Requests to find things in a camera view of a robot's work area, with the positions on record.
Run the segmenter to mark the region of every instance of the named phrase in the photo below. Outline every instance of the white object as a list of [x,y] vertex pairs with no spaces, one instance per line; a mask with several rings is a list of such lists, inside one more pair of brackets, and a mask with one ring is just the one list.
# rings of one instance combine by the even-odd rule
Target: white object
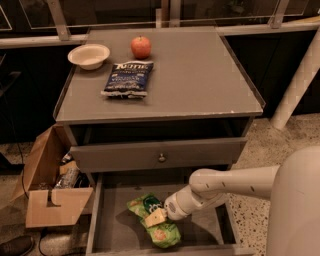
[[199,169],[192,173],[188,186],[166,199],[168,217],[180,220],[209,204],[218,204],[223,193],[270,199],[278,169],[279,165],[225,172]]
[[320,27],[294,74],[270,123],[282,130],[320,68]]
[[101,67],[109,55],[110,50],[104,45],[85,44],[70,51],[68,60],[85,70],[93,70]]
[[271,195],[267,256],[317,254],[320,234],[320,146],[296,151],[280,167],[226,172],[200,169],[191,175],[189,183],[187,189],[167,198],[165,209],[170,219],[178,220],[178,212],[184,213],[180,215],[182,219],[201,210],[203,207],[199,207],[199,202],[214,202],[220,193],[263,198]]

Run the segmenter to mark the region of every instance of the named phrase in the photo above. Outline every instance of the drawer knob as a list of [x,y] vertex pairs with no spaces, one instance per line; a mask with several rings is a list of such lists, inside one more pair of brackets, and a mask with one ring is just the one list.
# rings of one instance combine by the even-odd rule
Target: drawer knob
[[160,153],[158,161],[160,163],[164,163],[167,160],[167,158],[163,155],[163,153]]

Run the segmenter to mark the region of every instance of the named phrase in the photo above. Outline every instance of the chip bag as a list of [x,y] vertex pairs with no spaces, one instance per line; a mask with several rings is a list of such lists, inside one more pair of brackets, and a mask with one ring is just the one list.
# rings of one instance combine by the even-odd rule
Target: chip bag
[[152,193],[128,202],[127,207],[139,217],[140,223],[151,236],[152,242],[158,247],[168,248],[180,242],[181,235],[178,227],[171,220],[149,228],[146,226],[145,218],[157,208],[163,208],[162,203]]
[[111,98],[143,98],[147,96],[149,73],[153,69],[150,61],[129,61],[116,63],[102,95]]

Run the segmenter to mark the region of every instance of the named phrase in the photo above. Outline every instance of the green chip bag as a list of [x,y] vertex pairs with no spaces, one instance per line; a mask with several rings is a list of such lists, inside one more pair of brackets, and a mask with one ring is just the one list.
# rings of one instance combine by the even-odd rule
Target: green chip bag
[[168,248],[180,242],[180,232],[176,224],[171,220],[167,220],[164,223],[160,223],[149,228],[146,226],[144,219],[154,210],[163,208],[162,203],[152,193],[143,195],[128,202],[127,207],[139,217],[140,223],[147,230],[152,242],[158,247]]

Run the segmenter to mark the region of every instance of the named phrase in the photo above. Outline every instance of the white pole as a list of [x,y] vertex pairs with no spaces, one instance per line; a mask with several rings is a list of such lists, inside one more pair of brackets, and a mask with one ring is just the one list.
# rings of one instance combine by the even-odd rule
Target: white pole
[[320,27],[304,55],[272,119],[271,125],[282,130],[320,68]]

